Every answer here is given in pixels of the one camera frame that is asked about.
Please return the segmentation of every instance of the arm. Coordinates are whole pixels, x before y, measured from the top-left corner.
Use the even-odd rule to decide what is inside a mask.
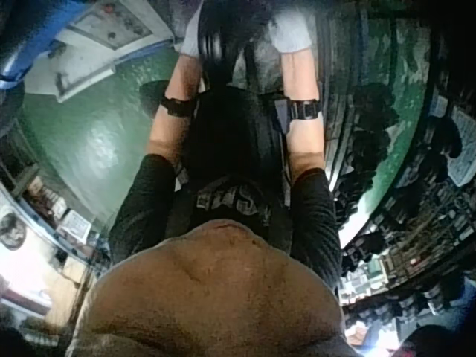
[[[192,99],[201,76],[199,61],[181,55],[165,95]],[[109,233],[114,264],[163,240],[176,181],[173,166],[180,160],[188,123],[189,118],[173,117],[159,106],[147,144],[149,155],[143,159]]]
[[[314,56],[310,48],[281,54],[284,94],[292,100],[319,99]],[[324,168],[322,115],[314,120],[294,120],[287,135],[292,183],[307,170]]]
[[[271,40],[281,53],[284,94],[292,100],[319,99],[314,56],[306,21],[290,7],[275,16]],[[291,256],[311,268],[331,289],[341,272],[341,247],[334,202],[324,168],[322,114],[294,120],[287,135],[291,167]]]
[[[182,54],[173,70],[165,96],[170,99],[192,100],[196,96],[201,78],[202,66],[199,60]],[[172,165],[177,165],[189,122],[189,118],[173,117],[163,106],[159,106],[150,132],[147,152],[160,155]]]

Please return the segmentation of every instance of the hand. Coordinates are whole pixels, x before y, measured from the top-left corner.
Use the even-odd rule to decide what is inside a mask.
[[[181,46],[180,53],[190,57],[199,58],[199,19],[202,11],[203,1],[200,2],[199,8],[193,14],[192,19],[188,23],[185,31],[184,43]]]
[[[279,10],[268,24],[273,46],[281,54],[311,47],[311,37],[303,14],[293,5]]]

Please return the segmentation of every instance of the forearm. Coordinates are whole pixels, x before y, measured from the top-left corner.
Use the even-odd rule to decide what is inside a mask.
[[[310,48],[281,54],[284,94],[292,100],[319,99],[314,56]],[[292,182],[305,171],[324,168],[322,114],[314,120],[294,120],[287,135]]]
[[[200,62],[194,57],[181,55],[165,96],[170,99],[191,100],[196,96],[201,78]],[[163,106],[159,106],[150,132],[147,153],[161,155],[173,165],[177,165],[189,122],[189,118],[174,117],[169,115]]]

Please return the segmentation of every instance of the black wristband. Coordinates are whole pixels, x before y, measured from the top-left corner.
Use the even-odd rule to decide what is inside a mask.
[[[167,113],[173,117],[191,117],[195,110],[196,100],[178,100],[162,97],[161,105],[167,109]]]
[[[290,100],[289,101],[291,120],[311,120],[318,117],[321,111],[319,100]]]

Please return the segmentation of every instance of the wrist strap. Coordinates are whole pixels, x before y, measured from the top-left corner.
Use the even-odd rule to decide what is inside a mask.
[[[178,100],[175,98],[162,97],[161,105],[167,109],[167,113],[173,117],[186,118],[193,115],[196,99]]]
[[[291,120],[316,119],[321,111],[319,100],[289,100]]]
[[[319,100],[290,100],[287,97],[280,97],[274,100],[272,115],[277,119],[280,131],[287,134],[293,120],[316,119],[320,111]]]

